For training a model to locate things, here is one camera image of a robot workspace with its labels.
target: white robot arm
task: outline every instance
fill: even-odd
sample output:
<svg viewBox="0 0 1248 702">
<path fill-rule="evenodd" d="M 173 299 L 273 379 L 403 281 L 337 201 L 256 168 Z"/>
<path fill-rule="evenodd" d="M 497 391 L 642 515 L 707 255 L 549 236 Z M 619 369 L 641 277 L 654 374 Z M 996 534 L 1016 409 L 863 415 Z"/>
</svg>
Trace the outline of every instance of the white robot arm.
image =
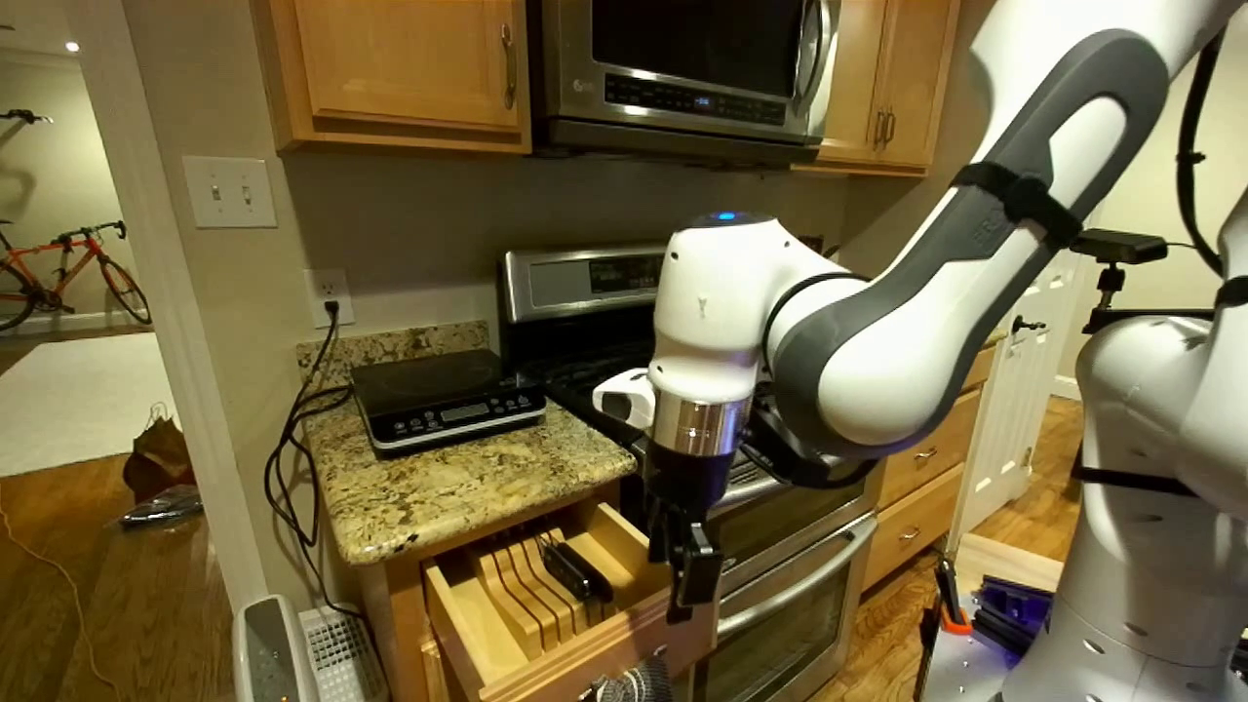
<svg viewBox="0 0 1248 702">
<path fill-rule="evenodd" d="M 990 126 L 974 161 L 878 277 L 779 223 L 672 236 L 654 299 L 650 548 L 676 604 L 715 595 L 707 511 L 770 366 L 785 425 L 830 476 L 919 441 L 1000 317 L 1161 114 L 1170 79 L 1239 0 L 1000 0 L 974 39 Z M 1248 208 L 1224 230 L 1218 321 L 1136 321 L 1086 353 L 1094 480 L 1049 633 L 1008 697 L 1243 697 L 1224 662 L 1248 620 Z"/>
</svg>

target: open drawer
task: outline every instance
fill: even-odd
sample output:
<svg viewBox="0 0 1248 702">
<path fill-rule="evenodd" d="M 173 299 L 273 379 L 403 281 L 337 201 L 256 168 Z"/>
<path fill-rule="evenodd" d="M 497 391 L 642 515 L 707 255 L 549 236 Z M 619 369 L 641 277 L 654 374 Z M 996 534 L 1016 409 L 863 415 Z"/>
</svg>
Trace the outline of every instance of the open drawer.
<svg viewBox="0 0 1248 702">
<path fill-rule="evenodd" d="M 613 586 L 610 604 L 581 599 L 541 574 L 537 546 L 549 539 Z M 679 673 L 715 647 L 715 604 L 666 625 L 666 564 L 648 561 L 648 539 L 610 502 L 581 502 L 541 526 L 436 556 L 427 581 L 432 636 L 470 697 L 581 697 L 642 659 Z"/>
</svg>

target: upper cabinet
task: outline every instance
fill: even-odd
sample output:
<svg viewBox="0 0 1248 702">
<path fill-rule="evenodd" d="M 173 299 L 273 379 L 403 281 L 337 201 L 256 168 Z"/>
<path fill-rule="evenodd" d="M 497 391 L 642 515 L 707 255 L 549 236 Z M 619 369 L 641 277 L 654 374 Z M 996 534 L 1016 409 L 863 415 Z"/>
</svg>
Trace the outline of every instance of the upper cabinet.
<svg viewBox="0 0 1248 702">
<path fill-rule="evenodd" d="M 522 0 L 260 0 L 284 143 L 532 153 Z"/>
<path fill-rule="evenodd" d="M 841 0 L 824 149 L 798 170 L 926 177 L 956 30 L 958 0 Z"/>
</svg>

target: stainless steel stove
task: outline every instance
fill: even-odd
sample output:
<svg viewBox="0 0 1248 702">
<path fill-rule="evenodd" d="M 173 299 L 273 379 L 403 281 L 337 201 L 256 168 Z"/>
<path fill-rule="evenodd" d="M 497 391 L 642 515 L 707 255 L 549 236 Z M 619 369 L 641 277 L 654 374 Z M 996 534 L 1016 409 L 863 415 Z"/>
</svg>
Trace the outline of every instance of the stainless steel stove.
<svg viewBox="0 0 1248 702">
<path fill-rule="evenodd" d="M 648 366 L 663 244 L 507 249 L 499 272 L 499 346 L 507 369 L 541 381 L 546 396 L 633 450 L 642 433 L 593 409 L 593 386 Z M 857 599 L 863 546 L 875 532 L 863 480 L 793 487 L 813 461 L 750 420 L 739 435 L 724 499 L 709 534 L 724 554 L 719 581 L 719 654 L 700 662 L 689 697 L 776 697 L 814 690 L 841 659 Z M 626 483 L 626 515 L 641 526 L 642 472 Z"/>
</svg>

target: stainless steel microwave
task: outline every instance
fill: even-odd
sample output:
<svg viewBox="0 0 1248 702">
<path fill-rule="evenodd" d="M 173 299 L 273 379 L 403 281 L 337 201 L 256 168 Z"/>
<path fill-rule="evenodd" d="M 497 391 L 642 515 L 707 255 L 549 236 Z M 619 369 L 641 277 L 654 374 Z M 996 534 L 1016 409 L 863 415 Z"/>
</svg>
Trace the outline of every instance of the stainless steel microwave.
<svg viewBox="0 0 1248 702">
<path fill-rule="evenodd" d="M 813 161 L 840 0 L 537 0 L 533 130 L 554 149 Z"/>
</svg>

